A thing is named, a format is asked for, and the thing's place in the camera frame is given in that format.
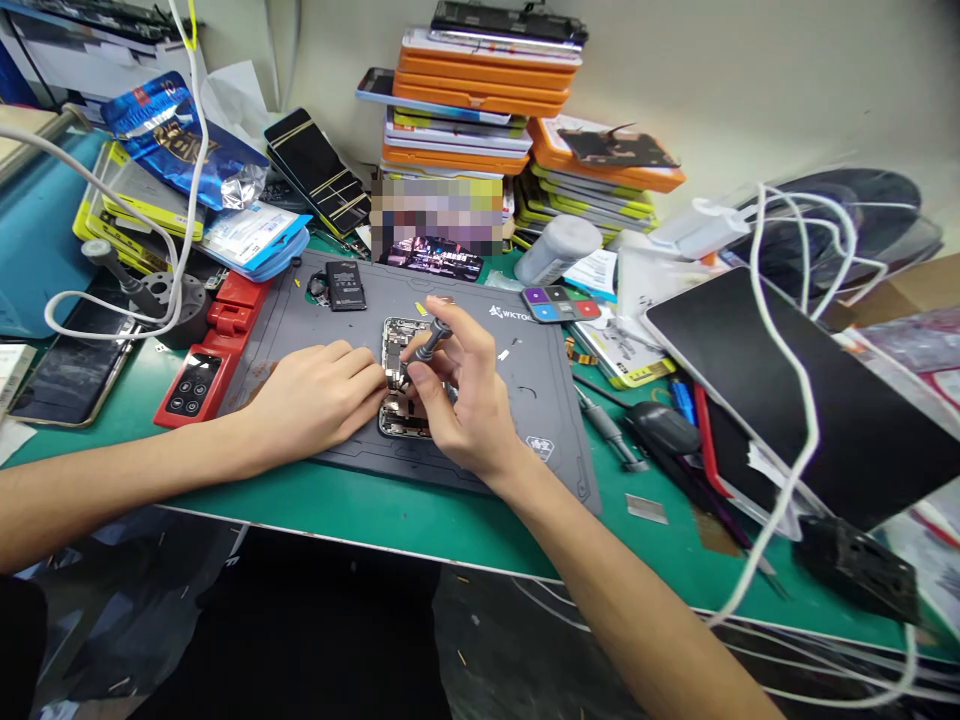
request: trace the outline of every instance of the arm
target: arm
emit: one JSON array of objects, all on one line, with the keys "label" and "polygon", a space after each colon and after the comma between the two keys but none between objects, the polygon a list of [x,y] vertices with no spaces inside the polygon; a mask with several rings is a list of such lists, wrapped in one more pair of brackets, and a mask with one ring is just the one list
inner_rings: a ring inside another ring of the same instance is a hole
[{"label": "arm", "polygon": [[333,447],[372,418],[383,368],[343,341],[284,358],[254,400],[172,432],[0,472],[0,573],[135,507],[253,477]]},{"label": "arm", "polygon": [[[520,441],[493,338],[460,308],[428,298],[427,309],[454,332],[429,367],[409,367],[437,446],[517,513],[637,701],[656,718],[781,717],[690,608]],[[441,380],[458,385],[455,406]]]}]

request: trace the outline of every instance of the black battery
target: black battery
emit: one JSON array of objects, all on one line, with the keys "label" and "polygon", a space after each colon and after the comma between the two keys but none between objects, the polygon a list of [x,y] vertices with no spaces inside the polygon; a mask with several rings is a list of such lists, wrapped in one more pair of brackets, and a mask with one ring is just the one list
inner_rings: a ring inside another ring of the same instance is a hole
[{"label": "black battery", "polygon": [[366,310],[367,300],[360,282],[360,267],[352,260],[339,260],[327,263],[327,293],[330,309]]}]

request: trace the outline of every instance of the red phone holder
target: red phone holder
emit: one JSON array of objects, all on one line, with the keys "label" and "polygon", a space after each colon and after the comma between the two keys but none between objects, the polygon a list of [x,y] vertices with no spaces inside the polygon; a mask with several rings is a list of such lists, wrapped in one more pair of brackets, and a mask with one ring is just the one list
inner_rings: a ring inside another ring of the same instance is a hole
[{"label": "red phone holder", "polygon": [[210,330],[191,346],[154,425],[177,428],[216,417],[269,291],[269,282],[251,282],[235,272],[227,276],[207,312]]}]

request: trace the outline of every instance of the green workbench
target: green workbench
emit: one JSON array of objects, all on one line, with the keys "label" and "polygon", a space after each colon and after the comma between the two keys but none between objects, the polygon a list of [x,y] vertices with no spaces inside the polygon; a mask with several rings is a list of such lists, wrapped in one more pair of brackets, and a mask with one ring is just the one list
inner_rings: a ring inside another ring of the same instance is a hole
[{"label": "green workbench", "polygon": [[[318,238],[311,241],[311,247],[331,250]],[[517,255],[495,258],[488,266],[509,273]],[[164,432],[152,424],[152,418],[182,359],[183,353],[170,352],[152,339],[144,341],[91,428],[38,426],[36,437],[8,466]],[[596,368],[577,366],[574,371],[607,385]],[[623,397],[630,402],[648,400],[652,388],[663,384],[652,383],[625,392]],[[622,412],[603,398],[594,399],[613,417]],[[718,609],[732,591],[743,559],[704,549],[688,501],[659,470],[625,473],[589,425],[587,436],[603,499],[601,521],[690,606]],[[130,482],[136,478],[132,467]],[[630,515],[624,498],[627,493],[661,503],[669,524]],[[166,507],[455,565],[558,577],[526,528],[495,497],[310,462],[173,498]],[[758,575],[738,616],[882,647],[903,647],[902,631],[896,623],[861,612],[813,582],[792,562],[788,542],[775,538],[766,556],[791,600],[779,598]],[[924,648],[925,653],[941,656],[943,650]]]}]

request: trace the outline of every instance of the white wall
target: white wall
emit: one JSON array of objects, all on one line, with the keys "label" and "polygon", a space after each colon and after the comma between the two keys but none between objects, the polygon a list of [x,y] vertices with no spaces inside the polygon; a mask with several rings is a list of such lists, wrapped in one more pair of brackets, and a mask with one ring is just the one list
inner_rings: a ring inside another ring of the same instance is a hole
[{"label": "white wall", "polygon": [[[293,0],[269,4],[282,80]],[[262,0],[197,5],[208,68],[252,59],[272,108]],[[435,5],[303,0],[292,104],[338,148],[376,162],[382,109],[355,100],[354,89],[368,67],[395,66],[404,27],[426,24]],[[549,5],[591,33],[565,112],[634,121],[682,160],[689,181],[658,197],[662,213],[848,160],[909,174],[924,210],[947,228],[948,252],[960,252],[960,13],[951,0]]]}]

